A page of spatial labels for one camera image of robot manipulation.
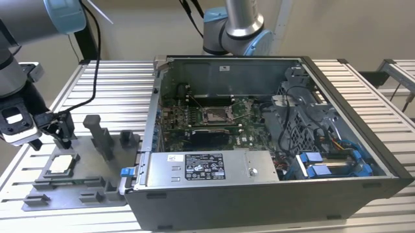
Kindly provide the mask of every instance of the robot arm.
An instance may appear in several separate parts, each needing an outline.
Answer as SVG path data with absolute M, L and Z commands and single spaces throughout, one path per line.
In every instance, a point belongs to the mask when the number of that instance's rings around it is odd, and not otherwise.
M 0 1 L 0 132 L 14 146 L 29 143 L 37 150 L 41 133 L 52 135 L 57 145 L 69 148 L 73 122 L 69 114 L 49 112 L 32 81 L 9 48 L 58 34 L 69 34 L 86 25 L 78 0 Z
M 264 17 L 256 0 L 227 0 L 227 7 L 211 8 L 204 16 L 207 54 L 268 55 L 272 32 L 264 29 Z

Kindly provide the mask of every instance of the warning label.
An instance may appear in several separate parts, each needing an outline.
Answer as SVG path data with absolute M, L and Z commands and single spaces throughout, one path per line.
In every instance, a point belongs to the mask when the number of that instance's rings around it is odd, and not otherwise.
M 224 180 L 223 154 L 187 154 L 185 179 L 188 181 Z

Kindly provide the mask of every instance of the metal frame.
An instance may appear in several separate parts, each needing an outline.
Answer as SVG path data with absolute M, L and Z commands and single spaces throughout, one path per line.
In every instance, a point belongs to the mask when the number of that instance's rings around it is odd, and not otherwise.
M 384 71 L 388 75 L 415 93 L 415 60 L 391 60 L 381 62 L 377 71 Z
M 407 123 L 407 117 L 400 115 L 392 104 L 383 99 L 379 90 L 371 88 L 371 85 L 353 72 L 348 64 L 340 64 L 336 60 L 315 60 L 313 62 L 397 161 L 409 174 L 415 176 L 415 129 Z M 92 62 L 88 66 L 80 66 L 76 69 L 58 98 L 53 102 L 54 109 L 57 109 L 57 104 L 66 106 L 89 96 L 88 87 L 92 86 L 93 66 L 94 63 Z M 143 128 L 137 126 L 137 122 L 145 122 L 140 121 L 140 119 L 145 120 L 147 116 L 140 107 L 144 107 L 144 102 L 149 101 L 151 88 L 147 86 L 152 86 L 149 81 L 153 79 L 152 62 L 106 61 L 102 63 L 98 75 L 100 88 L 96 103 L 80 109 L 74 120 L 81 117 L 81 112 L 88 111 L 88 108 L 92 107 L 101 113 L 106 112 L 102 114 L 102 120 L 113 122 L 113 125 L 108 125 L 110 132 L 116 132 L 118 127 L 131 121 L 131 128 L 143 135 Z M 113 104 L 114 97 L 120 100 L 120 106 L 108 107 L 108 104 Z M 54 147 L 50 139 L 44 137 L 42 140 L 46 144 L 40 152 L 22 147 L 0 177 L 0 200 L 12 199 L 12 201 L 0 202 L 0 230 L 6 232 L 38 230 L 42 232 L 140 232 L 140 226 L 129 206 L 38 212 L 22 212 L 20 210 L 21 199 L 30 190 L 29 184 L 25 183 L 37 178 L 36 171 L 45 158 L 41 155 L 48 154 Z M 371 201 L 347 220 L 197 230 L 197 233 L 409 232 L 415 229 L 413 210 L 415 183 L 392 198 Z

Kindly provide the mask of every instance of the white label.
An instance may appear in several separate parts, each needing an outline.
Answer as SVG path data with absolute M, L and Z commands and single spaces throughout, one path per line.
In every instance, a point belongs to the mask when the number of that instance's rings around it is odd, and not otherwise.
M 167 156 L 167 161 L 169 162 L 183 162 L 184 155 L 183 154 L 169 154 Z
M 220 66 L 219 67 L 219 71 L 229 71 L 231 70 L 231 66 Z

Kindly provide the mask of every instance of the beige wall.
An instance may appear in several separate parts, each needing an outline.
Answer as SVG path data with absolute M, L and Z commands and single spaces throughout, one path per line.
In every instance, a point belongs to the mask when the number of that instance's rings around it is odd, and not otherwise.
M 280 55 L 345 58 L 376 69 L 415 59 L 415 0 L 293 0 Z
M 157 54 L 201 54 L 203 40 L 177 0 L 93 2 L 114 23 L 112 25 L 98 17 L 108 59 L 151 60 Z M 200 0 L 199 3 L 204 10 L 225 5 L 224 0 Z M 257 0 L 257 8 L 271 30 L 276 25 L 279 6 L 280 0 Z M 196 9 L 192 16 L 203 31 Z

